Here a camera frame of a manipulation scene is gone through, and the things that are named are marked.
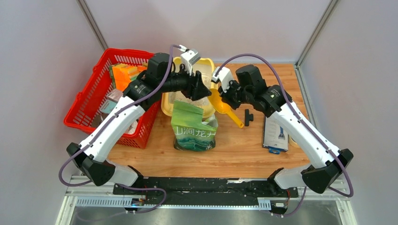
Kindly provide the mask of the yellow litter scoop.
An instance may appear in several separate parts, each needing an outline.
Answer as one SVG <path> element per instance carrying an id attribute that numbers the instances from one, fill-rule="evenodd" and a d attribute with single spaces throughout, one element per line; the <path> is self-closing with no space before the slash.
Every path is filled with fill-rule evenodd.
<path id="1" fill-rule="evenodd" d="M 232 108 L 222 101 L 220 93 L 217 89 L 210 89 L 211 95 L 208 96 L 208 100 L 213 108 L 220 114 L 226 114 L 230 119 L 239 127 L 243 128 L 244 124 L 232 111 Z"/>

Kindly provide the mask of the black bag sealing clip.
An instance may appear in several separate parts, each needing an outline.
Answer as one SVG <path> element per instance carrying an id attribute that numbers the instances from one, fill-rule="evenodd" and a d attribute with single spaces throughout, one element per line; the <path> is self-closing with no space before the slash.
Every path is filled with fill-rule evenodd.
<path id="1" fill-rule="evenodd" d="M 249 109 L 245 109 L 245 127 L 250 126 L 250 122 L 254 121 L 254 114 L 250 113 Z"/>

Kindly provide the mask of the green cat litter bag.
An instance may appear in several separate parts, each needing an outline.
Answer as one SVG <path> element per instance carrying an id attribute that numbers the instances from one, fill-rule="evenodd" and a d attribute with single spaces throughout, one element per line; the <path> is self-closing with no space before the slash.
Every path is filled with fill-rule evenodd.
<path id="1" fill-rule="evenodd" d="M 203 118 L 203 109 L 186 102 L 176 101 L 171 117 L 175 134 L 174 148 L 202 152 L 216 147 L 218 120 L 214 114 Z"/>

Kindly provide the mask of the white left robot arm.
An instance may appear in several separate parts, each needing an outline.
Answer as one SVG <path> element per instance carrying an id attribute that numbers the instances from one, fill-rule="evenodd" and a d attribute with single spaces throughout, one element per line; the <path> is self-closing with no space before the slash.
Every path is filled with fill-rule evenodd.
<path id="1" fill-rule="evenodd" d="M 192 66 L 200 59 L 193 49 L 180 55 L 179 69 L 172 68 L 170 54 L 156 53 L 127 88 L 115 108 L 86 139 L 80 143 L 70 143 L 66 151 L 71 161 L 96 186 L 107 182 L 120 183 L 133 195 L 143 190 L 143 181 L 129 166 L 122 166 L 108 160 L 109 152 L 127 128 L 139 119 L 163 93 L 182 92 L 192 101 L 211 95 L 203 83 L 199 71 Z"/>

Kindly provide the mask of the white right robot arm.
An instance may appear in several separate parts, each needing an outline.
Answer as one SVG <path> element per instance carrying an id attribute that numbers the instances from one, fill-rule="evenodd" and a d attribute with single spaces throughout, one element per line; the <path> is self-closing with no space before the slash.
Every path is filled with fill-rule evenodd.
<path id="1" fill-rule="evenodd" d="M 236 71 L 234 80 L 226 67 L 217 67 L 212 82 L 221 83 L 222 101 L 237 109 L 250 104 L 267 119 L 277 122 L 305 152 L 310 163 L 292 169 L 279 168 L 268 177 L 268 191 L 280 196 L 286 189 L 308 187 L 322 194 L 345 172 L 353 159 L 349 149 L 340 149 L 328 141 L 298 109 L 291 96 L 280 85 L 268 86 L 259 69 L 246 65 Z"/>

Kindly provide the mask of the blue razor package box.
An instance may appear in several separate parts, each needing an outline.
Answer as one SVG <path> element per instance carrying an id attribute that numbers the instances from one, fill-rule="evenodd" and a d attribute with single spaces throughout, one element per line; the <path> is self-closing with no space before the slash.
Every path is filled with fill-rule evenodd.
<path id="1" fill-rule="evenodd" d="M 288 134 L 272 118 L 264 118 L 262 147 L 271 154 L 280 154 L 288 151 Z"/>

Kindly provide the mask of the pink teal small box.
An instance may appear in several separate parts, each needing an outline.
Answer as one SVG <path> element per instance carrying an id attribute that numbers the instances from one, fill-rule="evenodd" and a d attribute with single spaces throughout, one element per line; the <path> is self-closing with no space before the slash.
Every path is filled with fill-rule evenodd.
<path id="1" fill-rule="evenodd" d="M 110 114 L 122 96 L 122 91 L 118 89 L 113 89 L 110 93 L 106 95 L 106 100 L 99 108 L 99 111 L 101 113 Z"/>

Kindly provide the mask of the masking tape roll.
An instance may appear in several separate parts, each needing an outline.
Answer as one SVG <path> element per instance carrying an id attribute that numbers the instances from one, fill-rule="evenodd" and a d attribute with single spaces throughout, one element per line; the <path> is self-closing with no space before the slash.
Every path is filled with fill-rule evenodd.
<path id="1" fill-rule="evenodd" d="M 288 135 L 288 143 L 289 145 L 293 146 L 294 148 L 299 148 L 299 145 L 292 139 L 290 135 Z"/>

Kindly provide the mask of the orange sponge pack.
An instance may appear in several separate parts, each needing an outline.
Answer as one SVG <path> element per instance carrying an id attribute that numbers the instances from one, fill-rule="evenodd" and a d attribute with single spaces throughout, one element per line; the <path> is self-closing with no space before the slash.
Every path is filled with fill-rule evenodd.
<path id="1" fill-rule="evenodd" d="M 134 81 L 137 76 L 146 70 L 146 66 L 133 66 L 124 63 L 113 64 L 109 67 L 109 75 L 115 89 L 124 91 L 128 84 Z"/>

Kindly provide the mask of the red plastic basket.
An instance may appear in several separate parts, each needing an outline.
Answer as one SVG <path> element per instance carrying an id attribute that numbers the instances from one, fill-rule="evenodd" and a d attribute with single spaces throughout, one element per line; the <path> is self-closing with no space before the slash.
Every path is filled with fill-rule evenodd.
<path id="1" fill-rule="evenodd" d="M 154 54 L 142 50 L 108 48 L 104 51 L 98 63 L 92 69 L 92 75 L 64 118 L 64 124 L 70 128 L 79 129 L 91 134 L 94 118 L 100 114 L 100 107 L 106 101 L 106 95 L 113 90 L 109 75 L 109 66 L 116 63 L 140 66 Z M 155 122 L 161 102 L 154 103 L 138 120 L 135 133 L 123 134 L 117 144 L 144 149 Z"/>

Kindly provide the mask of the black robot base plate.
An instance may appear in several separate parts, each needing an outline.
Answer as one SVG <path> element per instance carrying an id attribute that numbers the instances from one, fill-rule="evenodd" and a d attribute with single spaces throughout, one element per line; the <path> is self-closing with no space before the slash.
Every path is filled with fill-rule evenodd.
<path id="1" fill-rule="evenodd" d="M 205 206 L 254 206 L 259 197 L 297 198 L 297 188 L 277 190 L 266 179 L 238 178 L 184 178 L 148 177 L 134 185 L 138 191 L 114 185 L 114 195 L 138 195 L 147 197 L 145 204 L 157 204 L 166 193 L 164 205 L 205 205 Z"/>

